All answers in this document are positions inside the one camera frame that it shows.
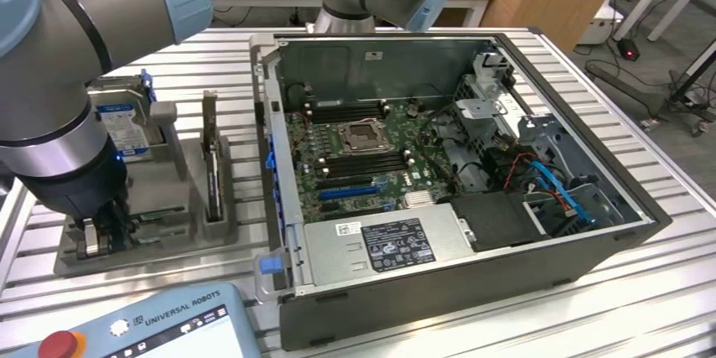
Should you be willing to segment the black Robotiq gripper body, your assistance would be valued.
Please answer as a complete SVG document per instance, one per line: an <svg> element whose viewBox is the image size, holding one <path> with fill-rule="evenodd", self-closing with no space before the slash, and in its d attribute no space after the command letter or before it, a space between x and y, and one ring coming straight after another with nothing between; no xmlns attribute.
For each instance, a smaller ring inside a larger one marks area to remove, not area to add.
<svg viewBox="0 0 716 358"><path fill-rule="evenodd" d="M103 150L88 165L68 174L18 178L47 208L72 218L90 218L126 192L128 169L118 152Z"/></svg>

